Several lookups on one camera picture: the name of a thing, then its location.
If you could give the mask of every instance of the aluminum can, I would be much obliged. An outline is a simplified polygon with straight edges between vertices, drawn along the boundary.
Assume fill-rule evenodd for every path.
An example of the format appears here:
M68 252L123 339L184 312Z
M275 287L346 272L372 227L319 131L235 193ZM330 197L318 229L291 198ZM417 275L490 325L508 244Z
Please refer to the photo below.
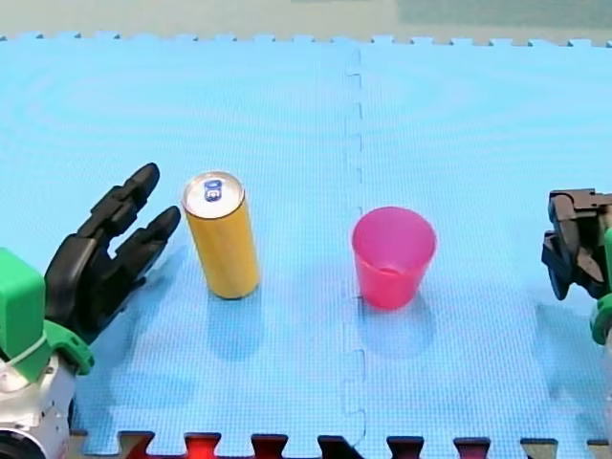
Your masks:
M247 296L259 284L247 197L227 172L194 177L185 187L183 209L208 287L218 296Z

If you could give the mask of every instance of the white cable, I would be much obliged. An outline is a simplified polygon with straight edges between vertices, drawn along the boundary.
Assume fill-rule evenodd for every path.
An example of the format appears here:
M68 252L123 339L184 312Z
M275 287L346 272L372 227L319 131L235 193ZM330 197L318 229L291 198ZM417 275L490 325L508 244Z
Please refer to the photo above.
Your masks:
M8 368L14 368L19 362L24 361L34 352L36 352L47 340L47 332L42 331L41 337L28 349L24 350L21 354L10 359L9 361L0 361L0 371L4 371Z

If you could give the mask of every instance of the pink cup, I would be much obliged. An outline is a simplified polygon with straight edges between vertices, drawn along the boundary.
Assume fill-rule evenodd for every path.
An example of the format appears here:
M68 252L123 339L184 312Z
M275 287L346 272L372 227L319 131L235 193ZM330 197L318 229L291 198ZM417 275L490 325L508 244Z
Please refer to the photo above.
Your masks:
M406 208L377 208L353 229L361 296L375 308L401 308L419 290L436 251L436 234L421 215Z

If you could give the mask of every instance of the can lid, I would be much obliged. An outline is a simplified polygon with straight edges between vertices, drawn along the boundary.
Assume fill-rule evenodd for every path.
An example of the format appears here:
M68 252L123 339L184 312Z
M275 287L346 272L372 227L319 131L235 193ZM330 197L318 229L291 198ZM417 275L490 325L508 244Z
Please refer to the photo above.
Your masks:
M215 219L234 212L244 197L238 179L227 172L213 171L198 175L187 184L183 206L196 217Z

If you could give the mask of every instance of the cup rim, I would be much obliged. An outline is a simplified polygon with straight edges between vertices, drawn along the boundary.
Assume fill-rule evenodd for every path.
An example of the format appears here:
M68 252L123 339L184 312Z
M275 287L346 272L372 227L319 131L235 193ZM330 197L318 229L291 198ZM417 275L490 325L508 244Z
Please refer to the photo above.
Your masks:
M403 212L408 212L411 213L415 216L417 216L423 223L426 224L426 227L428 229L428 231L430 232L432 239L431 239L431 249L427 252L427 256L424 257L423 263L420 263L418 267L412 268L410 270L404 270L401 271L401 275L412 275L415 274L416 272L422 270L423 268L426 268L429 263L431 262L431 260L433 259L434 254L436 253L437 247L438 247L438 237L436 234L435 229L433 228L433 226L429 223L429 221L420 213L410 209L410 208L402 208L399 206L385 206L385 207L381 207L381 208L373 208L372 210L369 210L367 213L363 214L361 216L361 218L358 220L357 224L353 227L353 232L351 235L351 246L353 248L353 254L355 255L355 257L363 264L365 265L368 269L376 271L378 274L380 275L388 275L388 276L395 276L396 274L393 273L388 273L385 272L383 270L380 270L378 268L376 268L374 265L372 265L372 263L368 262L365 258L363 258L359 251L356 249L356 243L355 243L355 238L357 236L357 230L360 226L360 223L369 215L371 215L374 212L378 212L378 211L384 211L384 210L389 210L389 209L395 209L395 210L400 210Z

